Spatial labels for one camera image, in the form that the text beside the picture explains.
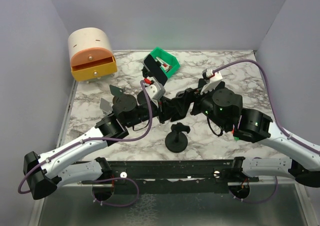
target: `lavender wall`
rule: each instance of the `lavender wall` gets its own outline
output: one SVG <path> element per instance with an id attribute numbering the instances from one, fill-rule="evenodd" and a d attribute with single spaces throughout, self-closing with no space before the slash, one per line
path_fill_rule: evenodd
<path id="1" fill-rule="evenodd" d="M 72 85 L 68 33 L 50 0 L 0 0 L 0 225 L 27 225 L 23 158 L 55 147 Z"/>
<path id="2" fill-rule="evenodd" d="M 286 0 L 256 58 L 270 75 L 281 123 L 320 144 L 320 0 Z M 307 191 L 320 222 L 320 190 Z"/>
<path id="3" fill-rule="evenodd" d="M 258 49 L 285 0 L 52 0 L 69 33 L 104 30 L 117 50 Z"/>

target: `white marble surface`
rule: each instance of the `white marble surface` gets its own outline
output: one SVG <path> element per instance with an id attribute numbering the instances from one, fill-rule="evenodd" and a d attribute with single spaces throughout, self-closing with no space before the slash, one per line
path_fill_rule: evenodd
<path id="1" fill-rule="evenodd" d="M 99 109 L 100 97 L 112 101 L 109 84 L 124 87 L 127 93 L 136 95 L 141 91 L 139 81 L 143 78 L 142 60 L 149 52 L 116 52 L 118 72 L 94 83 L 79 83 L 68 123 L 65 143 L 78 137 L 103 118 Z M 187 87 L 195 88 L 202 70 L 208 67 L 225 65 L 239 59 L 255 59 L 252 51 L 236 52 L 170 52 L 177 57 L 181 67 L 165 85 L 165 96 L 171 98 L 176 92 Z M 268 96 L 258 68 L 250 63 L 242 63 L 223 70 L 226 87 L 243 96 L 243 106 L 255 108 L 272 116 Z M 154 118 L 152 130 L 148 136 L 137 142 L 115 143 L 111 147 L 96 151 L 83 160 L 106 157 L 108 160 L 188 160 L 188 159 L 229 159 L 235 156 L 280 157 L 281 154 L 271 148 L 244 141 L 234 141 L 231 133 L 222 137 L 214 136 L 208 128 L 206 117 L 187 115 L 181 122 L 191 127 L 187 135 L 188 147 L 184 152 L 172 153 L 165 146 L 165 137 L 171 124 L 160 124 Z M 129 129 L 127 138 L 134 138 L 143 131 Z"/>

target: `black stand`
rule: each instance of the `black stand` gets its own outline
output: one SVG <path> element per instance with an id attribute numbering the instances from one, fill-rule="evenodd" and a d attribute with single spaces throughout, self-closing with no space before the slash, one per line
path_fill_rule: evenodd
<path id="1" fill-rule="evenodd" d="M 171 132 L 165 137 L 165 146 L 169 151 L 179 153 L 186 149 L 188 139 L 182 132 L 189 133 L 190 127 L 180 122 L 171 126 Z"/>

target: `black plastic piece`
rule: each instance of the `black plastic piece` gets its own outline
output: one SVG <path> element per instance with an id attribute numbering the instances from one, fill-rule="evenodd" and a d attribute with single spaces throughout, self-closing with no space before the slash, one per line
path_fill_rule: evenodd
<path id="1" fill-rule="evenodd" d="M 152 117 L 157 117 L 158 108 L 151 103 Z M 139 123 L 149 120 L 149 110 L 147 103 L 138 105 L 133 95 L 123 94 L 113 101 L 113 113 L 118 121 L 125 127 L 132 127 Z"/>
<path id="2" fill-rule="evenodd" d="M 160 123 L 171 122 L 182 119 L 176 107 L 173 106 L 172 100 L 162 97 L 159 101 L 158 120 Z"/>
<path id="3" fill-rule="evenodd" d="M 197 104 L 200 111 L 225 132 L 238 124 L 243 108 L 242 96 L 228 88 L 207 93 Z"/>
<path id="4" fill-rule="evenodd" d="M 174 119 L 174 121 L 183 119 L 186 117 L 190 104 L 195 101 L 196 89 L 187 88 L 184 93 L 179 94 L 177 97 L 171 99 L 172 105 L 176 108 L 180 117 Z"/>
<path id="5" fill-rule="evenodd" d="M 104 157 L 97 157 L 95 160 L 100 164 L 102 173 L 109 173 L 110 175 L 112 175 L 112 169 L 108 161 Z"/>
<path id="6" fill-rule="evenodd" d="M 159 67 L 155 59 L 149 54 L 143 61 L 144 66 L 148 70 L 142 70 L 142 74 L 144 77 L 154 77 L 160 84 L 163 86 L 166 84 L 168 77 L 165 75 L 163 70 Z"/>
<path id="7" fill-rule="evenodd" d="M 35 152 L 30 152 L 24 156 L 23 173 L 26 175 L 32 168 L 39 164 L 39 156 Z M 52 194 L 57 189 L 57 183 L 61 178 L 55 177 L 53 180 L 45 176 L 41 168 L 36 169 L 28 178 L 27 183 L 34 200 L 38 200 Z"/>
<path id="8" fill-rule="evenodd" d="M 207 84 L 207 81 L 203 78 L 200 78 L 198 81 L 198 88 L 204 87 L 205 84 Z"/>
<path id="9" fill-rule="evenodd" d="M 241 172 L 242 163 L 245 160 L 245 157 L 235 157 L 232 161 L 232 172 Z"/>
<path id="10" fill-rule="evenodd" d="M 184 151 L 188 145 L 188 139 L 182 132 L 189 133 L 190 127 L 179 122 L 171 126 L 171 131 L 172 132 L 165 137 L 165 146 L 169 151 L 174 153 Z"/>
<path id="11" fill-rule="evenodd" d="M 125 138 L 129 135 L 126 127 L 122 126 L 114 114 L 105 116 L 101 121 L 99 121 L 95 128 L 98 128 L 104 137 L 112 138 Z M 115 143 L 115 141 L 106 141 L 107 145 L 110 146 Z"/>
<path id="12" fill-rule="evenodd" d="M 120 97 L 125 92 L 125 90 L 120 87 L 116 87 L 113 85 L 109 85 L 109 87 L 111 94 L 115 97 Z"/>
<path id="13" fill-rule="evenodd" d="M 309 171 L 293 160 L 288 172 L 294 176 L 298 183 L 304 186 L 320 187 L 320 171 Z"/>
<path id="14" fill-rule="evenodd" d="M 243 108 L 238 129 L 234 130 L 234 137 L 247 142 L 259 142 L 269 138 L 269 125 L 273 120 L 256 109 Z"/>

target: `green plastic container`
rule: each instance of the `green plastic container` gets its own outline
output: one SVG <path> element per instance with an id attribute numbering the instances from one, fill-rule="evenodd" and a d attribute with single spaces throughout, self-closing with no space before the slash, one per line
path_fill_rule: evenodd
<path id="1" fill-rule="evenodd" d="M 176 57 L 169 54 L 168 52 L 162 50 L 160 47 L 156 47 L 152 52 L 150 52 L 150 55 L 156 59 L 156 57 L 160 57 L 162 60 L 167 62 L 170 66 L 172 66 L 172 69 L 168 72 L 165 72 L 165 70 L 161 67 L 165 75 L 170 78 L 180 67 L 180 64 Z"/>

